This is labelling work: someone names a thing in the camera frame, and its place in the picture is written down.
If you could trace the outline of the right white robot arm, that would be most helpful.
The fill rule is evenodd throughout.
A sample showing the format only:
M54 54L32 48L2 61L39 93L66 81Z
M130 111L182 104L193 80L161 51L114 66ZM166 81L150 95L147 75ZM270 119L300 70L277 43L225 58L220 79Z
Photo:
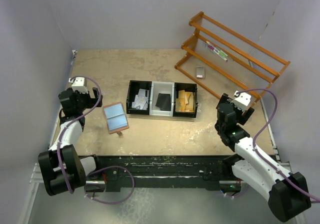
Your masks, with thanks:
M312 205L305 177L292 173L272 159L242 128L254 112L251 96L236 91L234 98L223 94L217 105L215 129L221 141L234 151L222 168L228 180L236 177L255 189L266 201L273 215L287 222Z

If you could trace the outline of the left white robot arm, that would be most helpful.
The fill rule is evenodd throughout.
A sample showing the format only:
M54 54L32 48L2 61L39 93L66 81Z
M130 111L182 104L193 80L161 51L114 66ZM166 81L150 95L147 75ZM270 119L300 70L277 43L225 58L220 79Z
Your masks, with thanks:
M43 183L50 196L73 193L76 188L85 185L87 176L98 180L103 175L103 168L98 165L95 155L80 158L75 149L85 127L84 111L102 106L100 90L92 90L94 98L91 98L89 91L80 93L72 88L58 95L62 108L59 112L60 132L54 144L38 155Z

